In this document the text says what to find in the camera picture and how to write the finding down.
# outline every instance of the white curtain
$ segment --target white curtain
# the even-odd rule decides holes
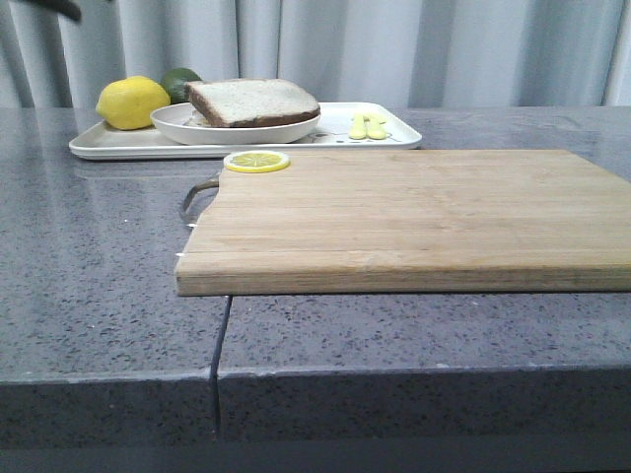
[[[0,0],[0,106],[93,107],[109,82],[282,77],[387,107],[631,104],[628,0]]]

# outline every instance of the yellow object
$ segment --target yellow object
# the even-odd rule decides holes
[[[169,94],[157,82],[132,76],[107,85],[97,103],[97,113],[120,130],[135,130],[152,124],[152,111],[171,104]]]
[[[352,140],[363,140],[368,137],[373,140],[384,140],[387,133],[382,127],[386,118],[380,113],[362,110],[353,115],[353,124],[348,130],[348,137]]]
[[[355,113],[353,115],[353,124],[348,130],[348,137],[352,140],[363,140],[366,138],[366,125],[364,124],[364,115]]]
[[[243,151],[224,158],[226,169],[237,172],[272,172],[286,168],[289,163],[289,156],[275,151]]]
[[[369,115],[368,125],[366,126],[366,134],[373,140],[384,140],[387,137],[387,133],[380,124],[378,117]]]

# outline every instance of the lemon slice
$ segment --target lemon slice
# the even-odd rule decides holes
[[[272,172],[286,168],[289,156],[277,151],[241,151],[224,158],[226,169],[236,172]]]

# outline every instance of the bamboo cutting board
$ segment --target bamboo cutting board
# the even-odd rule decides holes
[[[631,290],[631,183],[569,152],[291,159],[224,169],[180,295]]]

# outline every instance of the white plate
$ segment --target white plate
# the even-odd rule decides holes
[[[403,149],[416,148],[421,135],[390,113],[381,105],[368,102],[343,101],[321,102],[320,119],[317,126],[298,141],[285,144],[262,145],[182,145],[170,140],[154,127],[141,130],[115,130],[99,122],[70,143],[70,151],[90,161],[108,160],[182,160],[190,158],[223,158],[234,151],[248,149],[274,149],[278,151],[307,149],[370,148]],[[384,140],[353,140],[348,137],[353,113],[369,110],[386,118]]]
[[[253,145],[263,143],[291,143],[309,134],[317,125],[319,115],[290,125],[257,128],[210,128],[189,126],[192,104],[178,103],[164,106],[151,113],[151,120],[168,138],[183,145]]]

